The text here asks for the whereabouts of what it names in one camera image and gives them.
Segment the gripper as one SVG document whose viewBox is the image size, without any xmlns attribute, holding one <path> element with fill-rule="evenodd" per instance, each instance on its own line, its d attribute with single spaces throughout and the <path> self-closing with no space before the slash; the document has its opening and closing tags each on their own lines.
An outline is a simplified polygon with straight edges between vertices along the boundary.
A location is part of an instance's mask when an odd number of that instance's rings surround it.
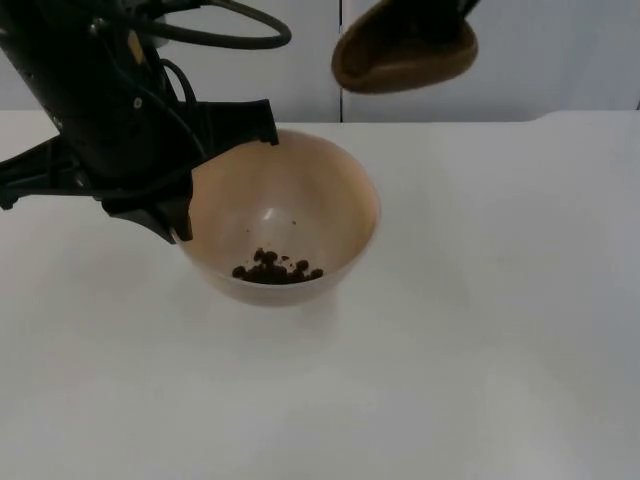
<svg viewBox="0 0 640 480">
<path fill-rule="evenodd" d="M 193 238 L 192 170 L 245 143 L 278 145 L 268 99 L 156 102 L 90 95 L 37 99 L 55 135 L 1 163 L 1 207 L 27 196 L 79 196 L 170 244 Z"/>
</svg>

